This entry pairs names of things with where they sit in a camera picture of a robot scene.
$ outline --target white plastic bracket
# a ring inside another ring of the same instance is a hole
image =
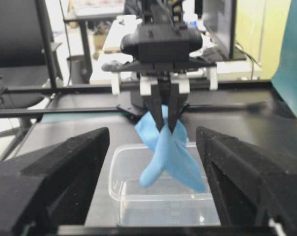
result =
[[[120,83],[121,83],[120,74],[112,73],[111,89],[112,89],[113,95],[120,94]]]
[[[275,222],[273,219],[269,219],[268,225],[275,229],[278,236],[287,236],[280,223]]]
[[[63,81],[59,78],[59,77],[56,77],[56,85],[57,85],[57,88],[62,88],[64,87],[63,85]],[[51,82],[50,82],[50,79],[48,79],[46,81],[46,83],[44,83],[44,85],[42,86],[43,88],[47,88],[47,89],[50,89],[51,88]]]
[[[140,94],[141,96],[151,95],[151,86],[157,85],[158,81],[155,77],[141,76],[140,80]]]
[[[207,77],[210,82],[209,90],[218,89],[217,67],[207,67]]]
[[[190,82],[187,74],[171,73],[170,80],[172,84],[179,85],[179,94],[190,93]]]

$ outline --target transparent plastic box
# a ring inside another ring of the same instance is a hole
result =
[[[195,143],[187,150],[196,159],[206,185],[198,193],[173,179],[168,173],[150,187],[140,185],[140,175],[153,157],[144,144],[116,149],[109,173],[109,195],[116,201],[120,226],[207,226],[219,225],[216,207],[210,192]]]

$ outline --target monitor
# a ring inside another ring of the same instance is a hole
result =
[[[234,58],[237,0],[203,0],[203,21],[227,59]]]
[[[198,18],[201,18],[203,13],[203,0],[195,0],[194,7],[194,13],[198,15]]]

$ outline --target blue towel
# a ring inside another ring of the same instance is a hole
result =
[[[273,86],[297,116],[297,0],[291,2]]]
[[[141,186],[149,187],[163,171],[166,171],[187,187],[204,192],[205,185],[200,168],[186,150],[187,131],[185,127],[178,120],[171,134],[167,124],[167,106],[162,106],[162,113],[165,125],[160,133],[150,112],[147,112],[135,126],[142,141],[154,151],[152,161],[141,174]]]

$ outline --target chair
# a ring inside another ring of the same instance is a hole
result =
[[[43,6],[50,28],[48,34],[54,44],[47,8],[45,4]],[[53,55],[57,76],[62,79],[56,50]],[[6,86],[42,86],[49,78],[35,0],[0,0],[0,75]],[[4,95],[2,106],[6,109],[28,108],[43,99],[36,93]],[[20,128],[0,133],[0,137],[15,135],[1,160],[14,150],[30,126],[29,119],[20,118]]]

